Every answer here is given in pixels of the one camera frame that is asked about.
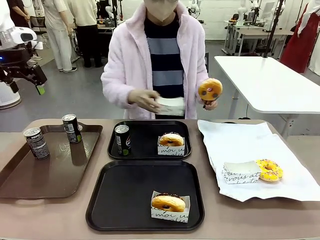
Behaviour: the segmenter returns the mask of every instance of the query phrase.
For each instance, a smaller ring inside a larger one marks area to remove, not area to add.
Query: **donut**
[[[185,143],[182,136],[180,136],[178,133],[171,132],[160,137],[159,144],[169,147],[178,147],[183,146]]]
[[[168,212],[183,212],[186,208],[185,201],[178,195],[161,193],[151,201],[152,207]]]
[[[284,171],[274,161],[268,159],[259,159],[256,161],[261,169],[260,178],[267,182],[276,182],[280,180],[284,174]]]
[[[222,93],[222,83],[214,78],[208,78],[198,88],[202,100],[213,101]]]

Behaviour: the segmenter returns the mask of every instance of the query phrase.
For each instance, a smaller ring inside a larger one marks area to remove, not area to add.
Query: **black can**
[[[36,159],[45,159],[49,156],[49,149],[40,128],[29,128],[23,135]]]
[[[130,132],[127,125],[119,125],[114,129],[118,152],[121,156],[131,153]]]
[[[74,114],[67,114],[62,117],[64,130],[71,144],[80,143],[82,136],[78,127],[77,116]]]

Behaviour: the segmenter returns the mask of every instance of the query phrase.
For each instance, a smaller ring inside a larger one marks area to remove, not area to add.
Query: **red skirt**
[[[288,42],[283,55],[280,59],[280,63],[286,65],[299,74],[305,72],[311,52],[314,48],[317,29],[319,25],[320,17],[312,13],[308,23],[302,30],[298,37],[298,29],[301,25],[303,14],[300,17],[299,23],[295,28],[293,36]]]

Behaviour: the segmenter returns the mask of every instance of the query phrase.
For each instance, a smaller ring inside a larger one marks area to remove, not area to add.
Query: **pink fleece jacket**
[[[109,102],[125,108],[126,119],[154,119],[155,114],[135,104],[128,104],[133,89],[153,89],[152,67],[144,30],[146,6],[142,3],[133,16],[113,32],[109,45],[108,63],[101,75],[103,94]],[[205,65],[205,31],[186,7],[178,3],[176,12],[180,28],[177,43],[184,70],[183,89],[185,118],[196,119],[198,87],[208,78]]]

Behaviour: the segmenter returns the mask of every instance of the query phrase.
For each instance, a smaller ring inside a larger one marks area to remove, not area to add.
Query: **striped shirt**
[[[144,32],[151,58],[153,90],[166,99],[184,97],[184,68],[177,43],[179,27],[177,14],[173,22],[165,26],[156,25],[148,18],[144,21]],[[172,116],[156,115],[156,118],[172,118]]]

